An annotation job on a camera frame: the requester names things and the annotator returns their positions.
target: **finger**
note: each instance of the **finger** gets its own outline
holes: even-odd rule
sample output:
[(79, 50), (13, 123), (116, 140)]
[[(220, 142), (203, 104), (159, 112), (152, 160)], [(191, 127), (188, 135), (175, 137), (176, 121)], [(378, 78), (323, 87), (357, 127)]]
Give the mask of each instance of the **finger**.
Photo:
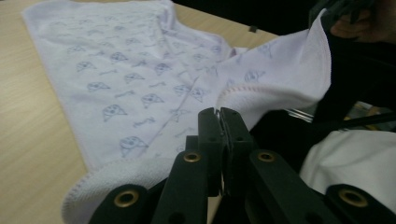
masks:
[(362, 32), (370, 28), (370, 22), (368, 20), (358, 21), (354, 24), (350, 24), (347, 21), (337, 21), (333, 26), (337, 30), (346, 32)]
[[(368, 9), (362, 9), (359, 13), (359, 17), (356, 21), (363, 21), (368, 19), (371, 16), (371, 12)], [(350, 22), (351, 19), (351, 15), (347, 14), (347, 15), (343, 15), (340, 17), (339, 21), (346, 21), (346, 22)]]
[(349, 32), (349, 31), (337, 29), (334, 26), (330, 29), (330, 33), (332, 35), (342, 37), (342, 38), (355, 38), (355, 37), (359, 37), (361, 35), (361, 32)]

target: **hand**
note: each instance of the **hand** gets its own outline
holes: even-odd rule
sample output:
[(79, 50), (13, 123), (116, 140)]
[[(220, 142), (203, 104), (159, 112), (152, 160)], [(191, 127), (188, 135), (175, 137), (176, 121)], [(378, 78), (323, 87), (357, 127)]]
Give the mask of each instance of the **hand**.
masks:
[(333, 35), (355, 38), (359, 42), (396, 44), (396, 0), (375, 0), (374, 10), (364, 9), (350, 24), (350, 15), (342, 16), (331, 28)]

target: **white cloth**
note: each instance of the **white cloth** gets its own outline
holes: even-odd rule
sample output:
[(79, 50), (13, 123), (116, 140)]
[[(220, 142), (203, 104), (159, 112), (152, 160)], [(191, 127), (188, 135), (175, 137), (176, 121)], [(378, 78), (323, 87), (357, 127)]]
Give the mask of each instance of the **white cloth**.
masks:
[(363, 189), (396, 213), (396, 133), (332, 132), (313, 146), (300, 172), (312, 189), (348, 184)]
[(174, 158), (208, 107), (235, 109), (251, 128), (270, 109), (312, 105), (330, 85), (320, 22), (233, 56), (222, 37), (178, 22), (169, 0), (53, 0), (23, 17), (89, 169)]
[(150, 189), (169, 176), (174, 160), (166, 158), (120, 160), (91, 170), (69, 190), (62, 204), (64, 223), (89, 223), (107, 194), (122, 185)]

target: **brass grommet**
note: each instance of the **brass grommet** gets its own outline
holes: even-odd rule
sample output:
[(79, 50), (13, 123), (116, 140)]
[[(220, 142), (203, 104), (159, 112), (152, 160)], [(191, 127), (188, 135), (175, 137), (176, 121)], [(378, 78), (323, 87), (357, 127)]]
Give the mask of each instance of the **brass grommet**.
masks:
[(184, 161), (187, 162), (196, 162), (201, 159), (201, 155), (195, 152), (190, 152), (184, 155)]
[(365, 207), (369, 204), (363, 195), (352, 189), (340, 189), (338, 196), (344, 202), (356, 207)]
[(139, 199), (139, 193), (136, 190), (129, 189), (119, 193), (114, 199), (114, 204), (117, 207), (129, 207), (136, 203)]
[(259, 153), (258, 158), (259, 160), (266, 162), (275, 161), (275, 156), (270, 152), (261, 152)]

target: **wooden table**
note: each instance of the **wooden table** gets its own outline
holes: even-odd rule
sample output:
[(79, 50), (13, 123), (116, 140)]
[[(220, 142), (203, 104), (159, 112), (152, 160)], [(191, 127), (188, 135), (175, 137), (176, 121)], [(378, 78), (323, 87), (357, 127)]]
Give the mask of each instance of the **wooden table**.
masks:
[[(40, 0), (0, 1), (0, 223), (57, 224), (64, 196), (87, 169), (21, 12)], [(179, 20), (254, 48), (275, 35), (176, 6)], [(209, 219), (216, 200), (210, 200)]]

